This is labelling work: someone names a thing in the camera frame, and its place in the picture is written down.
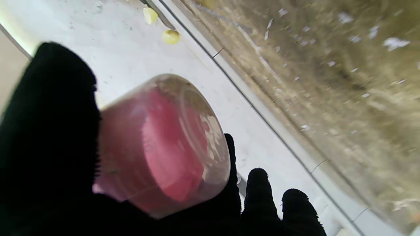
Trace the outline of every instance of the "small yellow object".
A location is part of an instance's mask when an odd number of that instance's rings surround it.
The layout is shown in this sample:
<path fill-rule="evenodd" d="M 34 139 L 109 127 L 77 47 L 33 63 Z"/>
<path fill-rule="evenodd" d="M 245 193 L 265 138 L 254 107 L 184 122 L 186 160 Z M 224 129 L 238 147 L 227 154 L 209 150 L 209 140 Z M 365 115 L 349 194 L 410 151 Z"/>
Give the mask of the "small yellow object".
<path fill-rule="evenodd" d="M 144 14 L 144 17 L 146 18 L 146 22 L 149 25 L 155 23 L 158 19 L 158 14 L 156 13 L 155 10 L 151 8 L 143 8 L 143 14 Z"/>
<path fill-rule="evenodd" d="M 176 44 L 179 42 L 179 33 L 175 30 L 167 30 L 162 35 L 163 41 L 167 44 Z"/>

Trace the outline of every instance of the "gloved hand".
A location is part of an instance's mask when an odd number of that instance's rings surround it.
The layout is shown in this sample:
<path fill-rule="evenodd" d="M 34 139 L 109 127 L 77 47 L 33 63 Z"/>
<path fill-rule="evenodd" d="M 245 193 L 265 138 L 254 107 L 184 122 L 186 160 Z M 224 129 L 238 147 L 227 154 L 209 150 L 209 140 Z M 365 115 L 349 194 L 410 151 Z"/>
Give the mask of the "gloved hand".
<path fill-rule="evenodd" d="M 295 189 L 283 196 L 280 221 L 263 169 L 249 173 L 241 214 L 229 134 L 229 181 L 209 201 L 154 220 L 129 202 L 93 194 L 100 121 L 95 90 L 92 71 L 77 55 L 56 43 L 39 47 L 0 124 L 1 235 L 325 235 L 306 195 Z"/>

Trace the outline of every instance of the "ground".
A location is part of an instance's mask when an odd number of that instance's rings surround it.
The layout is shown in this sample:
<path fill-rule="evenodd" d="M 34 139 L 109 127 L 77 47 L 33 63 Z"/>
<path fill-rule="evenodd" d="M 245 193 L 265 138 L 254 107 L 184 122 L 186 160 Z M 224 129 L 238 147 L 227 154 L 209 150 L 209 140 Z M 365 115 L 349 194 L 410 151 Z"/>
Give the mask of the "ground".
<path fill-rule="evenodd" d="M 419 1 L 174 2 L 362 201 L 404 232 L 419 224 Z"/>

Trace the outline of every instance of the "snow patch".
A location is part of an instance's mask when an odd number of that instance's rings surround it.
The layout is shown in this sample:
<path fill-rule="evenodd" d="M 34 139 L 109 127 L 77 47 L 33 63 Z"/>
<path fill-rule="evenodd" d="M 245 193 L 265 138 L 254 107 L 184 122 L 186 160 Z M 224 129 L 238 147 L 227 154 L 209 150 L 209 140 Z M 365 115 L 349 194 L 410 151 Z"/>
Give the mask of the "snow patch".
<path fill-rule="evenodd" d="M 353 43 L 357 43 L 357 42 L 360 42 L 362 38 L 359 35 L 356 35 L 356 36 L 352 35 L 350 36 L 349 40 L 352 41 Z"/>
<path fill-rule="evenodd" d="M 369 29 L 369 38 L 373 39 L 378 34 L 379 26 L 374 26 Z"/>
<path fill-rule="evenodd" d="M 280 17 L 282 17 L 282 16 L 286 15 L 288 12 L 289 12 L 288 10 L 282 8 L 278 11 L 278 14 L 280 15 Z"/>
<path fill-rule="evenodd" d="M 350 23 L 350 22 L 352 22 L 352 21 L 354 21 L 354 18 L 353 17 L 351 17 L 351 16 L 349 16 L 347 13 L 345 13 L 345 12 L 341 12 L 340 14 L 339 14 L 339 21 L 342 23 L 342 24 L 346 24 L 346 23 Z"/>
<path fill-rule="evenodd" d="M 399 38 L 387 38 L 384 42 L 383 42 L 383 46 L 388 47 L 388 52 L 395 50 L 399 47 L 405 47 L 408 44 L 410 44 L 410 41 L 408 40 L 402 40 Z"/>
<path fill-rule="evenodd" d="M 272 25 L 272 24 L 273 24 L 273 19 L 271 19 L 271 20 L 268 22 L 267 29 L 271 28 L 271 25 Z"/>

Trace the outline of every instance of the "clear plastic jar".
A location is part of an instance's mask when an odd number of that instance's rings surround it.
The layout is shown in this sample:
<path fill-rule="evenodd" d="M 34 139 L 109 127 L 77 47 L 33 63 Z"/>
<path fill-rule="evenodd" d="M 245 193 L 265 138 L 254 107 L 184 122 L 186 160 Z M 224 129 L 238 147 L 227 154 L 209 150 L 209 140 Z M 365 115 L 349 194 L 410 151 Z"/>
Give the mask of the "clear plastic jar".
<path fill-rule="evenodd" d="M 225 187 L 229 152 L 203 95 L 176 75 L 157 76 L 102 111 L 94 191 L 160 219 Z"/>

